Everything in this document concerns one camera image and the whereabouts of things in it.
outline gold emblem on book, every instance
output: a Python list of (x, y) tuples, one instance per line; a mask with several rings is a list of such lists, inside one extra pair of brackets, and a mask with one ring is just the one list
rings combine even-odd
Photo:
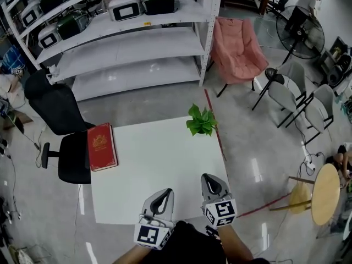
[(93, 147), (102, 147), (107, 143), (105, 135), (98, 135), (93, 139)]

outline green potted plant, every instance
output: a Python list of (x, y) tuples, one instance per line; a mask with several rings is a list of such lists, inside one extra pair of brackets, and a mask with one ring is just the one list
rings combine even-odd
[(192, 116), (192, 120), (187, 120), (186, 124), (193, 136), (197, 133), (211, 136), (213, 129), (216, 129), (218, 124), (211, 110), (208, 111), (204, 108), (200, 113), (199, 107), (193, 104), (188, 114)]

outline white wall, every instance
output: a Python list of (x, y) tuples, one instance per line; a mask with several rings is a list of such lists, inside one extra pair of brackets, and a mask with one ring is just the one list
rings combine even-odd
[[(290, 0), (287, 6), (296, 2)], [(337, 36), (352, 46), (352, 0), (317, 1), (316, 10), (325, 34), (325, 48), (330, 49)]]

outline white shelving unit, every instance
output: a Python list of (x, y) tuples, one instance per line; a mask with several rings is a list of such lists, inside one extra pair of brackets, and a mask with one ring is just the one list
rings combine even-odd
[[(2, 4), (15, 38), (38, 70), (42, 62), (62, 54), (57, 64), (58, 76), (51, 82), (76, 76), (72, 91), (78, 101), (185, 81), (203, 84), (220, 0), (181, 0), (175, 13), (144, 14), (119, 22), (111, 21), (108, 13), (100, 14), (82, 33), (42, 50), (37, 58), (27, 47), (29, 33), (83, 0), (66, 1), (21, 34), (10, 14), (20, 1), (14, 0), (9, 6)], [(160, 26), (170, 23), (179, 25)]]

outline book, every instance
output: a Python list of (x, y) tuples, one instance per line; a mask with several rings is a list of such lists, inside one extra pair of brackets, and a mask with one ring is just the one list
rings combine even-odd
[(91, 171), (100, 171), (118, 165), (110, 123), (88, 129), (87, 144)]

